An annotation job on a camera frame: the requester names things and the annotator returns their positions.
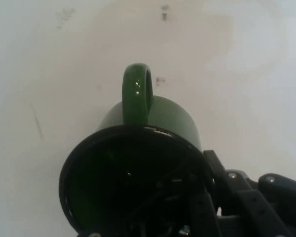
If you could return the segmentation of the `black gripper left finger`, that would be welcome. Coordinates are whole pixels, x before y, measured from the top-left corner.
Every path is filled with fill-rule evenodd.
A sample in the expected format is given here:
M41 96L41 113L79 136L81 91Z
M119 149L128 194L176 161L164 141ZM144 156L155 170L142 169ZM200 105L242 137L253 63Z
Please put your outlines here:
M171 180L138 208L140 237L220 237L217 210L205 182Z

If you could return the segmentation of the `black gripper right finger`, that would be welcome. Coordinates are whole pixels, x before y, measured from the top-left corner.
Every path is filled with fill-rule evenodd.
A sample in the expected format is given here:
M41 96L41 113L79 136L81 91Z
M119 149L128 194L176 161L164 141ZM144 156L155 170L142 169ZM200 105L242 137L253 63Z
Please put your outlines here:
M213 150L203 155L223 216L239 219L250 236L296 237L296 180L268 173L255 182L241 170L225 169Z

